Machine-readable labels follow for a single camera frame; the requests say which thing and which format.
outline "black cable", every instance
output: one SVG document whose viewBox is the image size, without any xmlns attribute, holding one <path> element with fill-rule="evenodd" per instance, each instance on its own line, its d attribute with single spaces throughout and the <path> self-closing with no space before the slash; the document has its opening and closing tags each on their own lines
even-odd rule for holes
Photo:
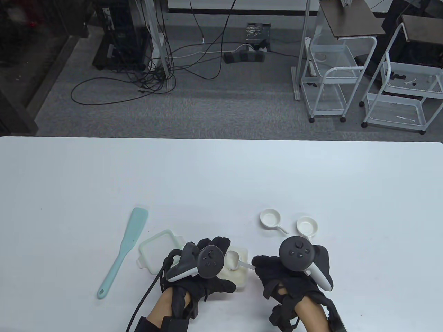
<svg viewBox="0 0 443 332">
<path fill-rule="evenodd" d="M 190 72 L 190 73 L 192 73 L 192 74 L 194 74 L 194 75 L 196 75 L 196 76 L 198 76 L 198 77 L 200 77 L 200 78 L 202 78 L 202 79 L 204 79 L 204 80 L 213 80 L 213 79 L 215 79 L 215 78 L 217 78 L 219 75 L 220 75 L 220 72 L 222 71 L 222 63 L 223 63 L 223 60 L 222 60 L 222 55 L 223 55 L 223 38 L 224 38 L 224 36 L 225 36 L 225 31 L 226 31 L 226 26 L 228 25 L 228 21 L 229 21 L 229 17 L 231 17 L 231 11 L 232 11 L 232 8 L 234 8 L 234 5 L 235 5 L 235 3 L 236 3 L 236 1 L 237 0 L 234 0 L 233 1 L 233 3 L 232 3 L 232 5 L 231 5 L 231 9 L 229 10 L 229 14 L 228 14 L 228 17 L 226 18 L 226 22 L 225 22 L 225 26 L 223 27 L 223 30 L 222 30 L 222 32 L 221 32 L 221 34 L 210 44 L 210 46 L 206 49 L 206 51 L 203 53 L 203 55 L 201 56 L 201 58 L 200 59 L 198 59 L 196 62 L 194 62 L 193 64 L 192 64 L 192 66 L 193 65 L 195 65 L 197 62 L 199 62 L 205 55 L 206 55 L 206 52 L 209 50 L 209 48 L 220 38 L 220 36 L 221 36 L 221 46 L 220 46 L 220 67 L 218 68 L 218 72 L 217 72 L 217 74 L 214 76 L 214 77 L 204 77 L 204 76 L 201 76 L 201 75 L 198 75 L 198 74 L 196 74 L 196 73 L 193 73 L 193 72 L 191 72 L 190 70 L 188 70 L 188 69 L 185 69 L 186 71 L 188 71 L 188 72 Z"/>
<path fill-rule="evenodd" d="M 377 3 L 375 6 L 372 6 L 371 8 L 369 8 L 370 10 L 373 10 L 375 7 L 377 7 L 379 4 L 381 4 L 383 1 L 385 0 L 381 0 L 379 3 Z"/>
<path fill-rule="evenodd" d="M 406 6 L 406 8 L 403 9 L 403 11 L 397 16 L 397 18 L 395 19 L 395 23 L 396 23 L 397 26 L 399 25 L 399 23 L 398 23 L 398 19 L 403 15 L 403 13 L 404 13 L 405 11 L 407 11 L 407 10 L 409 9 L 409 7 L 412 6 L 412 4 L 413 4 L 415 1 L 416 1 L 416 0 L 412 0 L 412 1 Z"/>
<path fill-rule="evenodd" d="M 160 272 L 155 276 L 154 281 L 152 282 L 152 284 L 149 286 L 149 288 L 146 291 L 146 293 L 141 298 L 137 308 L 135 309 L 134 313 L 132 314 L 131 319 L 129 320 L 129 324 L 128 324 L 128 327 L 126 328 L 126 332 L 129 332 L 129 330 L 131 329 L 132 322 L 134 321 L 135 317 L 137 316 L 137 313 L 138 313 L 140 307 L 142 306 L 144 300 L 148 297 L 148 295 L 151 292 L 151 290 L 154 288 L 154 285 L 157 282 L 157 280 L 160 279 L 160 277 L 162 276 L 164 269 L 165 269 L 165 264 L 163 264 L 162 268 L 160 269 Z"/>
<path fill-rule="evenodd" d="M 173 56 L 172 56 L 171 45 L 170 45 L 170 43 L 169 43 L 169 38 L 168 38 L 168 36 L 167 36 L 167 32 L 166 32 L 166 24 L 165 24 L 165 18 L 164 18 L 164 16 L 163 16 L 163 5 L 162 5 L 162 1 L 160 0 L 159 3 L 160 3 L 160 11 L 161 11 L 161 13 L 162 13 L 162 24 L 163 24 L 163 30 L 160 29 L 160 31 L 162 31 L 162 33 L 163 33 L 163 35 L 164 35 L 164 37 L 165 37 L 166 44 L 167 44 L 167 46 L 168 46 L 168 48 L 169 48 L 169 55 L 166 54 L 166 56 L 168 57 L 168 59 L 169 59 L 169 57 L 171 57 L 171 64 L 172 64 L 172 65 L 169 65 L 169 70 L 171 71 L 171 72 L 170 72 L 170 77 L 167 78 L 167 79 L 169 79 L 169 78 L 171 78 L 171 77 L 174 76 L 174 67 L 175 67 L 175 65 L 174 65 L 174 58 L 173 58 Z M 156 18 L 157 18 L 157 23 L 160 24 L 160 23 L 159 23 L 159 17 L 158 17 L 158 12 L 157 12 L 157 11 L 155 11 L 155 16 L 156 16 Z"/>
<path fill-rule="evenodd" d="M 275 51 L 268 51 L 268 52 L 283 55 L 285 57 L 291 57 L 291 58 L 298 58 L 299 57 L 298 55 L 290 55 L 290 54 L 285 54 L 285 53 L 280 53 L 280 52 L 275 52 Z"/>
<path fill-rule="evenodd" d="M 200 30 L 200 33 L 202 34 L 202 42 L 203 42 L 203 44 L 204 44 L 204 43 L 205 43 L 205 35 L 203 34 L 203 30 L 202 30 L 202 28 L 200 27 L 200 24 L 197 22 L 197 18 L 195 17 L 195 14 L 194 14 L 194 9 L 192 8 L 191 0 L 189 0 L 189 5 L 190 5 L 190 7 L 191 7 L 191 12 L 192 12 L 192 15 L 193 15 L 193 17 L 194 17 L 194 20 L 195 20 L 195 22 L 196 22 L 196 24 L 197 24 L 197 27 L 198 27 L 198 29 Z"/>
<path fill-rule="evenodd" d="M 73 96 L 73 93 L 74 93 L 74 91 L 75 91 L 80 85 L 82 85 L 82 84 L 84 84 L 84 83 L 86 83 L 86 82 L 92 81 L 92 80 L 97 80 L 97 79 L 108 79 L 108 80 L 120 81 L 120 82 L 124 82 L 124 83 L 133 83 L 133 82 L 131 82 L 131 81 L 119 80 L 119 79 L 117 79 L 117 78 L 112 78 L 112 77 L 93 77 L 93 78 L 90 78 L 90 79 L 87 79 L 87 80 L 84 80 L 84 81 L 78 83 L 78 84 L 77 84 L 77 85 L 71 90 L 71 94 L 70 94 L 71 100 L 72 100 L 73 102 L 77 103 L 77 104 L 84 105 L 84 106 L 112 105 L 112 104 L 119 104 L 119 103 L 125 103 L 125 102 L 127 102 L 127 101 L 137 100 L 137 99 L 144 98 L 144 97 L 147 97 L 147 96 L 152 95 L 152 94 L 166 94 L 166 93 L 169 93 L 169 92 L 171 92 L 172 90 L 174 90 L 175 87 L 177 86 L 177 80 L 176 80 L 176 78 L 174 77 L 174 86 L 173 86 L 170 90 L 168 90 L 168 91 L 164 91 L 164 92 L 158 92 L 158 91 L 160 91 L 160 90 L 163 88 L 163 86 L 164 86 L 164 82 L 161 81 L 161 82 L 158 82 L 158 83 L 155 84 L 155 85 L 159 85 L 159 87 L 156 88 L 156 89 L 152 89 L 152 88 L 150 88 L 150 87 L 142 87 L 141 89 L 139 89 L 139 91 L 140 91 L 141 93 L 144 93 L 142 96 L 139 96 L 139 97 L 129 98 L 129 99 L 125 99 L 125 100 L 119 100 L 119 101 L 112 101 L 112 102 L 108 102 L 108 103 L 96 103 L 96 104 L 82 103 L 82 102 L 80 102 L 80 101 L 78 101 L 78 100 L 75 100 L 75 98 L 74 98 L 74 96 Z M 150 91 L 150 92 L 146 92 L 146 91 L 144 91 L 143 89 L 150 89 L 151 91 Z"/>
<path fill-rule="evenodd" d="M 202 61 L 196 63 L 195 65 L 198 65 L 198 64 L 200 64 L 200 63 L 205 63 L 205 62 L 213 61 L 213 60 L 217 60 L 217 59 L 219 59 L 219 58 L 220 58 L 220 56 L 216 56 L 216 57 L 211 58 L 211 59 L 202 60 Z M 185 65 L 185 66 L 177 66 L 177 67 L 175 67 L 175 70 L 187 69 L 187 68 L 189 68 L 189 67 L 190 67 L 190 66 L 188 66 L 188 65 Z"/>
<path fill-rule="evenodd" d="M 225 43 L 225 44 L 245 44 L 244 42 L 224 42 L 224 43 Z M 211 43 L 211 45 L 214 45 L 214 44 L 221 44 L 221 42 L 212 42 L 212 43 Z M 181 50 L 181 49 L 186 48 L 186 47 L 200 46 L 200 45 L 201 45 L 201 43 L 185 45 L 185 46 L 179 47 L 178 49 L 173 50 L 172 53 L 175 53 L 175 52 L 177 52 L 178 50 Z"/>
</svg>

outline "gray carpet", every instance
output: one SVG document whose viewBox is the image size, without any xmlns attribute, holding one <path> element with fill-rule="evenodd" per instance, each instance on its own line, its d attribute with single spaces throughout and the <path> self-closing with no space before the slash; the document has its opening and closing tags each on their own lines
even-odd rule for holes
<svg viewBox="0 0 443 332">
<path fill-rule="evenodd" d="M 221 32 L 224 17 L 198 15 L 206 42 Z M 201 42 L 191 15 L 168 14 L 165 19 L 173 50 Z M 299 43 L 294 41 L 300 39 L 300 30 L 292 27 L 298 28 L 300 19 L 290 17 L 232 16 L 225 41 L 243 42 L 245 22 L 257 21 L 272 21 L 274 51 L 298 54 Z M 304 102 L 295 101 L 292 91 L 290 67 L 297 59 L 273 53 L 266 54 L 264 63 L 223 63 L 220 75 L 214 80 L 177 70 L 177 86 L 169 94 L 150 95 L 122 104 L 82 106 L 70 99 L 71 89 L 77 83 L 98 76 L 127 79 L 124 74 L 92 67 L 103 32 L 98 27 L 90 27 L 89 31 L 90 37 L 78 42 L 36 118 L 39 136 L 443 142 L 442 116 L 437 117 L 423 136 L 374 126 L 362 129 L 364 109 L 357 103 L 368 80 L 361 84 L 346 123 L 340 123 L 338 117 L 317 117 L 314 124 L 308 123 Z M 224 44 L 223 49 L 233 50 L 238 45 Z M 217 44 L 211 50 L 220 50 L 219 47 Z M 364 45 L 355 47 L 361 48 L 357 52 L 364 52 Z M 182 56 L 203 49 L 203 46 L 188 47 L 174 54 Z M 175 64 L 189 64 L 199 57 L 176 59 Z M 219 65 L 219 60 L 215 60 L 195 65 L 192 70 L 211 77 Z M 345 96 L 350 93 L 348 90 L 345 89 Z M 75 98 L 85 103 L 139 96 L 134 85 L 111 80 L 91 81 L 75 92 Z"/>
</svg>

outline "plastic container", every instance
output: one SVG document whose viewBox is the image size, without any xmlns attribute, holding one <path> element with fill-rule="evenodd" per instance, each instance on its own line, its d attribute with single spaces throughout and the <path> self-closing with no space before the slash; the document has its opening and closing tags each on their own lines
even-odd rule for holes
<svg viewBox="0 0 443 332">
<path fill-rule="evenodd" d="M 183 237 L 175 236 L 171 230 L 166 229 L 140 243 L 137 265 L 140 269 L 147 268 L 150 273 L 157 274 L 171 250 L 183 249 L 184 245 Z M 178 260 L 179 257 L 175 257 L 173 265 L 178 263 Z"/>
<path fill-rule="evenodd" d="M 230 246 L 226 252 L 229 251 L 235 251 L 238 253 L 242 262 L 248 262 L 248 250 L 246 248 Z M 229 264 L 226 263 L 225 259 L 225 264 L 217 277 L 232 281 L 237 287 L 237 290 L 241 290 L 248 283 L 248 271 L 249 269 L 244 266 L 239 266 L 237 270 L 230 270 Z"/>
</svg>

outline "electrical cable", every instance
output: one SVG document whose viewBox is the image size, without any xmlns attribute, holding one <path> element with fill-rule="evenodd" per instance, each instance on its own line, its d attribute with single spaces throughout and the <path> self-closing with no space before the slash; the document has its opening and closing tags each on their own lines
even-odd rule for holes
<svg viewBox="0 0 443 332">
<path fill-rule="evenodd" d="M 209 45 L 209 47 L 206 49 L 206 51 L 208 51 L 209 50 L 209 48 L 220 38 L 220 36 L 221 36 L 221 46 L 220 46 L 220 67 L 218 68 L 218 72 L 217 72 L 217 74 L 215 75 L 215 76 L 213 76 L 213 77 L 204 77 L 204 76 L 201 76 L 201 75 L 198 75 L 198 74 L 196 74 L 196 73 L 193 73 L 193 72 L 191 72 L 190 70 L 188 70 L 188 69 L 185 69 L 186 71 L 188 71 L 188 72 L 190 72 L 190 73 L 192 73 L 192 74 L 194 74 L 194 75 L 196 75 L 196 76 L 198 76 L 198 77 L 200 77 L 200 78 L 202 78 L 202 79 L 204 79 L 204 80 L 213 80 L 213 79 L 215 79 L 215 78 L 217 78 L 219 75 L 220 75 L 220 72 L 222 71 L 222 63 L 223 63 L 223 60 L 222 60 L 222 52 L 223 52 L 223 38 L 224 38 L 224 36 L 225 36 L 225 31 L 226 31 L 226 26 L 228 25 L 228 21 L 229 21 L 229 17 L 231 17 L 231 11 L 232 11 L 232 9 L 234 8 L 234 5 L 235 5 L 235 3 L 236 3 L 236 1 L 237 0 L 234 0 L 233 2 L 232 2 L 232 5 L 231 5 L 231 9 L 229 10 L 229 14 L 228 14 L 228 17 L 226 18 L 226 22 L 225 22 L 225 26 L 223 27 L 223 30 L 222 30 L 222 32 L 221 32 L 221 34 Z M 206 55 L 206 53 L 204 53 L 202 56 L 201 56 L 201 58 L 200 59 L 198 59 L 196 62 L 194 62 L 193 64 L 192 64 L 192 66 L 193 65 L 195 65 L 197 62 L 199 62 L 201 59 L 203 59 L 203 57 Z"/>
<path fill-rule="evenodd" d="M 141 300 L 140 300 L 140 302 L 139 302 L 137 308 L 135 309 L 134 313 L 132 314 L 132 317 L 131 317 L 131 319 L 129 320 L 128 327 L 126 328 L 126 332 L 129 332 L 129 330 L 131 329 L 131 325 L 132 325 L 132 323 L 133 323 L 135 317 L 137 316 L 137 313 L 138 313 L 140 307 L 142 306 L 144 300 L 148 297 L 148 295 L 149 295 L 149 293 L 151 292 L 151 290 L 154 288 L 155 283 L 157 282 L 157 280 L 159 280 L 160 277 L 162 276 L 164 269 L 165 269 L 165 264 L 163 263 L 163 266 L 162 266 L 162 268 L 160 269 L 160 272 L 155 276 L 154 281 L 153 281 L 152 284 L 149 286 L 148 290 L 147 290 L 146 293 L 143 295 L 143 297 L 141 298 Z"/>
<path fill-rule="evenodd" d="M 225 52 L 237 52 L 238 49 L 239 49 L 240 47 L 242 47 L 242 46 L 249 46 L 249 44 L 241 44 L 239 47 L 237 47 L 236 49 L 234 49 L 234 50 L 232 50 L 232 51 L 222 51 L 222 53 L 225 53 Z M 199 53 L 212 54 L 212 53 L 220 53 L 220 51 L 211 51 L 211 52 L 207 52 L 207 51 L 197 51 L 197 52 L 192 53 L 192 54 L 183 55 L 183 56 L 181 56 L 181 57 L 174 57 L 174 58 L 176 58 L 176 59 L 182 59 L 182 58 L 191 57 L 191 56 L 196 55 L 196 54 L 199 54 Z"/>
<path fill-rule="evenodd" d="M 403 9 L 403 11 L 397 16 L 397 18 L 395 19 L 395 24 L 398 26 L 399 25 L 399 23 L 398 23 L 398 19 L 403 15 L 403 13 L 405 12 L 405 11 L 407 11 L 408 9 L 409 9 L 409 7 L 411 7 L 411 5 L 415 2 L 416 0 L 412 0 L 407 6 L 406 6 L 406 8 L 405 9 Z"/>
<path fill-rule="evenodd" d="M 203 34 L 203 30 L 202 30 L 202 28 L 200 27 L 200 24 L 197 22 L 197 18 L 195 17 L 195 14 L 194 14 L 194 9 L 192 8 L 191 0 L 189 0 L 189 5 L 190 5 L 190 7 L 191 7 L 191 12 L 192 12 L 192 15 L 193 15 L 193 17 L 194 17 L 194 20 L 195 20 L 195 22 L 196 22 L 196 24 L 197 24 L 197 27 L 198 27 L 198 29 L 200 30 L 200 33 L 202 34 L 202 43 L 204 44 L 204 43 L 205 43 L 205 35 Z"/>
<path fill-rule="evenodd" d="M 236 3 L 236 0 L 233 1 L 230 10 L 233 9 L 235 3 Z M 167 47 L 166 47 L 166 49 L 167 49 L 166 60 L 167 60 L 167 67 L 169 69 L 169 76 L 166 77 L 165 72 L 164 72 L 162 66 L 158 66 L 157 68 L 155 68 L 153 70 L 149 70 L 148 72 L 142 71 L 141 72 L 142 77 L 137 77 L 137 74 L 134 71 L 131 72 L 129 70 L 117 69 L 116 71 L 113 71 L 113 72 L 126 74 L 128 76 L 128 78 L 129 78 L 129 81 L 124 81 L 124 80 L 116 79 L 116 78 L 113 78 L 113 77 L 93 77 L 93 78 L 84 80 L 84 81 L 80 82 L 79 84 L 77 84 L 71 90 L 70 97 L 71 97 L 72 101 L 74 101 L 75 103 L 78 103 L 80 105 L 85 105 L 85 106 L 99 106 L 99 105 L 110 105 L 110 104 L 124 103 L 124 102 L 127 102 L 127 101 L 132 101 L 132 100 L 137 100 L 137 99 L 140 99 L 140 98 L 143 98 L 143 97 L 147 97 L 147 96 L 152 95 L 152 94 L 166 94 L 166 93 L 169 93 L 170 91 L 172 91 L 176 87 L 176 85 L 177 85 L 177 80 L 176 80 L 175 75 L 174 75 L 175 70 L 185 70 L 185 71 L 187 71 L 187 72 L 189 72 L 189 73 L 191 73 L 193 75 L 196 75 L 196 76 L 198 76 L 198 77 L 200 77 L 202 79 L 212 80 L 212 79 L 215 79 L 216 77 L 218 77 L 220 72 L 221 72 L 221 69 L 222 69 L 222 54 L 224 52 L 235 52 L 240 47 L 248 45 L 248 44 L 243 43 L 243 42 L 224 42 L 223 41 L 224 33 L 226 31 L 226 27 L 227 27 L 227 24 L 228 24 L 230 15 L 231 15 L 231 13 L 229 13 L 228 17 L 226 18 L 225 25 L 223 27 L 222 32 L 220 33 L 220 35 L 211 44 L 209 44 L 209 46 L 207 47 L 207 49 L 205 51 L 199 51 L 199 52 L 196 52 L 194 54 L 189 54 L 189 55 L 185 55 L 185 56 L 176 57 L 176 58 L 185 58 L 185 57 L 189 57 L 191 55 L 202 53 L 202 56 L 196 62 L 191 63 L 189 65 L 184 65 L 184 66 L 175 66 L 174 65 L 174 57 L 172 56 L 172 54 L 174 52 L 176 52 L 176 51 L 178 51 L 180 49 L 186 48 L 186 47 L 199 46 L 201 44 L 200 43 L 199 44 L 190 44 L 190 45 L 179 47 L 178 49 L 172 51 L 170 43 L 169 43 L 169 39 L 168 39 L 168 36 L 167 36 L 167 32 L 166 32 L 166 24 L 164 22 L 162 2 L 160 1 L 159 4 L 160 4 L 161 16 L 162 16 L 162 24 L 160 24 L 160 21 L 159 21 L 159 18 L 158 18 L 158 11 L 156 11 L 155 15 L 156 15 L 156 18 L 157 18 L 157 23 L 159 25 L 159 29 L 163 33 L 164 38 L 165 38 L 165 42 L 166 42 L 166 45 L 167 45 Z M 146 22 L 146 19 L 145 19 L 145 15 L 144 15 L 142 0 L 140 0 L 140 7 L 137 6 L 137 8 L 141 11 L 141 15 L 142 15 L 142 17 L 144 19 L 144 23 L 145 23 L 146 28 L 149 29 L 148 25 L 147 25 L 147 22 Z M 115 40 L 114 40 L 114 43 L 116 44 L 117 51 L 119 52 L 119 55 L 122 58 L 122 61 L 124 62 L 125 66 L 127 68 L 129 68 L 128 65 L 125 63 L 123 55 L 121 54 L 120 50 L 118 49 L 118 47 L 117 47 L 118 45 L 117 45 Z M 237 43 L 237 44 L 240 44 L 240 46 L 237 47 L 237 49 L 234 50 L 234 51 L 223 51 L 223 43 Z M 221 45 L 220 51 L 208 52 L 208 50 L 214 44 L 220 44 Z M 220 53 L 220 55 L 217 56 L 217 57 L 213 57 L 213 58 L 210 58 L 210 59 L 203 60 L 203 58 L 206 56 L 206 54 L 213 54 L 213 53 Z M 275 52 L 275 51 L 270 51 L 270 53 L 276 53 L 276 54 L 280 54 L 280 55 L 283 55 L 283 56 L 297 58 L 297 56 L 294 56 L 294 55 L 283 54 L 283 53 Z M 219 66 L 217 74 L 214 77 L 203 77 L 201 75 L 198 75 L 198 74 L 188 70 L 188 68 L 190 68 L 190 67 L 192 67 L 192 66 L 194 66 L 196 64 L 204 63 L 204 62 L 209 62 L 209 61 L 213 61 L 213 60 L 217 60 L 217 59 L 220 59 L 220 66 Z M 148 65 L 150 65 L 151 63 L 154 64 L 153 60 L 155 60 L 155 59 L 152 59 L 152 58 L 149 59 Z M 129 76 L 130 74 L 133 74 L 135 76 L 135 78 L 130 77 Z M 174 85 L 173 85 L 173 87 L 171 89 L 167 90 L 167 91 L 159 92 L 164 87 L 164 83 L 167 80 L 172 79 L 172 78 L 174 78 Z M 80 102 L 80 101 L 78 101 L 78 100 L 76 100 L 74 98 L 74 92 L 75 92 L 75 90 L 79 86 L 81 86 L 82 84 L 87 83 L 89 81 L 97 80 L 97 79 L 110 79 L 110 80 L 114 80 L 114 81 L 120 81 L 120 82 L 124 82 L 124 83 L 135 84 L 138 87 L 138 91 L 141 92 L 141 93 L 144 93 L 144 94 L 142 96 L 138 96 L 138 97 L 134 97 L 134 98 L 128 98 L 128 99 L 125 99 L 125 100 L 119 100 L 119 101 L 114 101 L 114 102 L 106 102 L 106 103 L 96 103 L 96 104 L 82 103 L 82 102 Z"/>
<path fill-rule="evenodd" d="M 379 4 L 381 4 L 382 2 L 384 2 L 386 0 L 381 0 L 379 3 L 377 3 L 375 6 L 372 6 L 371 8 L 369 8 L 370 10 L 373 10 L 375 7 L 377 7 Z"/>
<path fill-rule="evenodd" d="M 152 94 L 166 94 L 166 93 L 171 92 L 173 89 L 175 89 L 175 87 L 176 87 L 176 85 L 177 85 L 177 81 L 175 80 L 174 86 L 173 86 L 170 90 L 168 90 L 168 91 L 164 91 L 164 92 L 158 92 L 159 90 L 161 90 L 161 89 L 163 88 L 163 85 L 164 85 L 164 84 L 163 84 L 164 82 L 159 82 L 159 83 L 157 83 L 157 84 L 159 85 L 159 87 L 158 87 L 157 89 L 153 89 L 152 87 L 143 87 L 143 88 L 142 88 L 142 89 L 150 89 L 150 90 L 151 90 L 150 92 L 146 92 L 146 91 L 144 91 L 144 90 L 139 89 L 139 92 L 141 92 L 141 93 L 146 93 L 146 94 L 143 94 L 142 96 L 138 96 L 138 97 L 134 97 L 134 98 L 129 98 L 129 99 L 125 99 L 125 100 L 112 101 L 112 102 L 107 102 L 107 103 L 94 103 L 94 104 L 90 104 L 90 103 L 82 103 L 82 102 L 80 102 L 80 101 L 78 101 L 78 100 L 76 100 L 76 99 L 74 98 L 74 96 L 73 96 L 74 91 L 75 91 L 80 85 L 82 85 L 82 84 L 84 84 L 84 83 L 86 83 L 86 82 L 93 81 L 93 80 L 98 80 L 98 79 L 107 79 L 107 80 L 113 80 L 113 81 L 120 81 L 120 82 L 124 82 L 124 83 L 133 83 L 132 81 L 124 81 L 124 80 L 119 80 L 119 79 L 117 79 L 117 78 L 112 78 L 112 77 L 93 77 L 93 78 L 90 78 L 90 79 L 87 79 L 87 80 L 84 80 L 84 81 L 78 83 L 78 84 L 77 84 L 77 85 L 71 90 L 71 93 L 70 93 L 71 100 L 72 100 L 73 102 L 77 103 L 77 104 L 84 105 L 84 106 L 113 105 L 113 104 L 125 103 L 125 102 L 127 102 L 127 101 L 137 100 L 137 99 L 144 98 L 144 97 L 147 97 L 147 96 L 152 95 Z"/>
</svg>

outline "white spoon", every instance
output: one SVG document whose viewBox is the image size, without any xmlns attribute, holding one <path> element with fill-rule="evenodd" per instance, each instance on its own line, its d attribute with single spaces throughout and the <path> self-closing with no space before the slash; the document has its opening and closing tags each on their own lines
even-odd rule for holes
<svg viewBox="0 0 443 332">
<path fill-rule="evenodd" d="M 231 271 L 238 270 L 238 268 L 240 266 L 244 266 L 244 267 L 247 267 L 248 269 L 255 271 L 255 266 L 245 263 L 245 262 L 242 262 L 240 260 L 240 256 L 235 251 L 228 251 L 226 253 L 225 261 L 226 261 L 226 265 L 227 265 L 228 269 L 230 269 Z"/>
</svg>

